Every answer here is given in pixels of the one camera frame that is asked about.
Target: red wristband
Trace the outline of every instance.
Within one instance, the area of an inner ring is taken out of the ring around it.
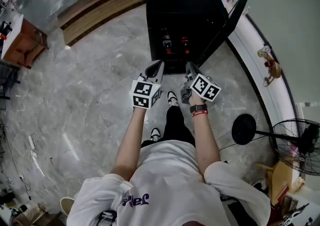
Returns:
[[[197,115],[200,115],[200,114],[207,114],[208,115],[208,110],[199,110],[199,111],[196,111],[192,114],[192,117],[194,116],[197,116]]]

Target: black sneaker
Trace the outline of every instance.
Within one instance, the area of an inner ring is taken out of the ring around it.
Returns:
[[[179,107],[179,103],[178,103],[178,99],[175,95],[174,92],[172,91],[169,91],[166,95],[167,99],[168,99],[168,102],[169,102],[169,106],[172,107],[172,106],[176,106],[176,107]]]
[[[153,141],[158,141],[160,140],[161,138],[161,135],[160,135],[160,131],[158,128],[153,128],[151,130],[151,134],[150,134],[150,140],[153,140]]]

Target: black wire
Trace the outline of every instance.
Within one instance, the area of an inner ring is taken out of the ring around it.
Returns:
[[[28,193],[28,191],[31,190],[31,187],[30,187],[29,184],[25,183],[24,180],[22,180],[22,178],[21,178],[20,175],[19,175],[19,171],[18,171],[18,168],[17,168],[17,166],[16,166],[16,163],[15,163],[15,160],[14,160],[14,156],[12,155],[12,151],[11,151],[11,148],[10,148],[10,145],[9,145],[9,142],[8,142],[8,139],[7,139],[7,136],[6,136],[6,135],[5,135],[5,140],[6,140],[6,143],[7,143],[7,145],[8,145],[8,148],[9,148],[9,151],[10,151],[10,155],[11,155],[11,159],[12,159],[13,165],[14,165],[14,167],[15,167],[16,173],[18,174],[19,179],[20,179],[20,180],[23,182],[23,184],[25,185],[26,194],[28,195],[29,200],[31,200],[31,197],[30,197],[30,195],[29,195],[29,193]]]
[[[229,147],[234,146],[234,145],[236,145],[236,143],[235,143],[235,144],[232,144],[232,145],[229,145],[229,146],[227,146],[227,147],[224,147],[224,148],[222,148],[222,149],[219,149],[219,151],[221,151],[221,150],[223,150],[223,149],[225,149],[225,148],[229,148]]]
[[[261,136],[261,137],[256,138],[256,139],[253,139],[253,140],[258,140],[258,139],[261,139],[261,138],[263,138],[263,137],[266,137],[266,135]],[[232,145],[229,145],[229,146],[227,146],[227,147],[224,147],[224,148],[222,148],[222,149],[219,149],[219,151],[221,151],[221,150],[223,150],[223,149],[225,149],[225,148],[229,148],[229,147],[234,146],[234,145],[237,145],[237,144],[236,144],[236,143],[234,143],[234,144],[232,144]]]

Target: black pants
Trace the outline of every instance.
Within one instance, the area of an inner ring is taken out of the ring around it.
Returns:
[[[195,138],[190,133],[189,129],[186,128],[184,116],[182,115],[179,107],[172,106],[168,109],[166,113],[166,125],[164,130],[165,132],[163,134],[163,138],[157,142],[164,140],[180,140],[188,142],[194,147],[196,146]],[[155,141],[153,140],[145,140],[142,143],[141,148],[154,143]]]

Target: white t-shirt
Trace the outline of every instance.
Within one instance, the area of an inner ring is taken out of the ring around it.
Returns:
[[[117,226],[182,226],[188,221],[233,225],[220,200],[222,194],[238,199],[257,225],[267,224],[269,198],[241,180],[230,165],[215,162],[203,178],[191,144],[162,141],[141,149],[130,182],[116,174],[86,179],[67,226],[95,225],[101,212],[108,209],[117,211],[113,223]]]

